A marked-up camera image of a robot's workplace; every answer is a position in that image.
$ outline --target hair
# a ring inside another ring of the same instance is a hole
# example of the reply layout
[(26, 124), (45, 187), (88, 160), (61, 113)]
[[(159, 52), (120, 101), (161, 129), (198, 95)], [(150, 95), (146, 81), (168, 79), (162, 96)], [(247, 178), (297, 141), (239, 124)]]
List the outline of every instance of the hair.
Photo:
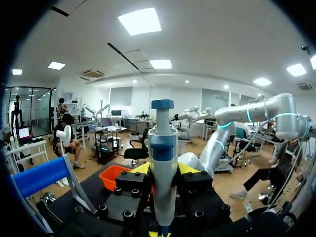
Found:
[(64, 114), (63, 122), (67, 125), (71, 125), (74, 123), (74, 118), (70, 114)]

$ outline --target man in black shirt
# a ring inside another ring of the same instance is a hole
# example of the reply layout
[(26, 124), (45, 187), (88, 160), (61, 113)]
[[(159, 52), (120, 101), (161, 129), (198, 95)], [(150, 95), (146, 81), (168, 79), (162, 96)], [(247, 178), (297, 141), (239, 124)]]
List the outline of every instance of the man in black shirt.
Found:
[(278, 150), (276, 157), (272, 158), (268, 162), (270, 167), (277, 164), (278, 162), (277, 166), (268, 169), (258, 169), (257, 172), (243, 184), (245, 189), (237, 193), (232, 193), (231, 197), (245, 200), (248, 191), (259, 180), (270, 180), (271, 183), (276, 187), (272, 196), (272, 200), (274, 200), (274, 198), (281, 190), (287, 176), (290, 175), (290, 170), (292, 166), (294, 166), (295, 171), (298, 170), (298, 167), (302, 161), (302, 153), (303, 152), (300, 151), (300, 144), (298, 143), (298, 139), (284, 142)]
[[(53, 149), (54, 152), (57, 149), (57, 153), (61, 155), (59, 138), (56, 136), (57, 131), (64, 131), (66, 125), (71, 125), (73, 123), (73, 117), (70, 114), (64, 114), (62, 118), (62, 122), (58, 123), (54, 128), (54, 139), (53, 139)], [(80, 156), (80, 142), (75, 139), (73, 134), (73, 130), (71, 129), (71, 140), (68, 146), (63, 145), (65, 153), (71, 153), (75, 155), (75, 162), (73, 167), (83, 169), (84, 165), (79, 163)]]

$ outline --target orange bin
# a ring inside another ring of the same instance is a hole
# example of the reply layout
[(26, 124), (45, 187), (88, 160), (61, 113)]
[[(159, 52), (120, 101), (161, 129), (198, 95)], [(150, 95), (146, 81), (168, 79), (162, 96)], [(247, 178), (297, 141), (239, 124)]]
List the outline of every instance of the orange bin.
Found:
[(113, 192), (116, 187), (115, 179), (121, 174), (122, 171), (129, 172), (131, 169), (124, 168), (118, 165), (111, 165), (109, 168), (104, 170), (100, 175), (104, 187)]

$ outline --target monitor screen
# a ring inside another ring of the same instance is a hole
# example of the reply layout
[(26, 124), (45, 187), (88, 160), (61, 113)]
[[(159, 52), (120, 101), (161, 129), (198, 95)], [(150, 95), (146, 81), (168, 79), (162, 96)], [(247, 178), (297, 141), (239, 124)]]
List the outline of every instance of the monitor screen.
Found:
[(101, 118), (102, 127), (112, 126), (111, 118)]
[(112, 111), (111, 111), (111, 114), (112, 114), (113, 116), (121, 116), (121, 110), (112, 110)]
[(122, 116), (129, 116), (127, 110), (121, 110), (121, 111), (120, 111), (120, 115), (122, 115)]
[(19, 137), (20, 138), (25, 138), (25, 137), (29, 137), (29, 136), (30, 136), (30, 133), (29, 133), (28, 127), (19, 129)]

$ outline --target square ceiling panel light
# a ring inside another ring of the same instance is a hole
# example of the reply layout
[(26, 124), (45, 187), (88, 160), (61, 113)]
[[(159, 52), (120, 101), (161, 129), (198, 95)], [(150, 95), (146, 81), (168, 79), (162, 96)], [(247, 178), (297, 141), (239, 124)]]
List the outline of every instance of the square ceiling panel light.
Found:
[(150, 60), (150, 64), (155, 69), (171, 69), (171, 61), (170, 60)]
[(22, 75), (22, 69), (12, 69), (13, 75)]
[(302, 66), (302, 64), (298, 63), (291, 67), (287, 68), (288, 72), (291, 73), (293, 76), (298, 77), (303, 74), (306, 74), (305, 68)]
[(123, 24), (131, 36), (161, 31), (160, 23), (154, 8), (146, 8), (139, 11), (133, 11), (118, 20)]
[(265, 78), (259, 78), (253, 81), (253, 83), (260, 85), (260, 86), (266, 86), (266, 85), (270, 85), (271, 81), (269, 81), (268, 79)]
[(57, 63), (57, 62), (51, 61), (51, 63), (48, 65), (48, 68), (60, 70), (60, 69), (62, 69), (64, 66), (66, 66), (66, 64)]
[(312, 64), (313, 70), (316, 70), (316, 55), (311, 57), (311, 64)]

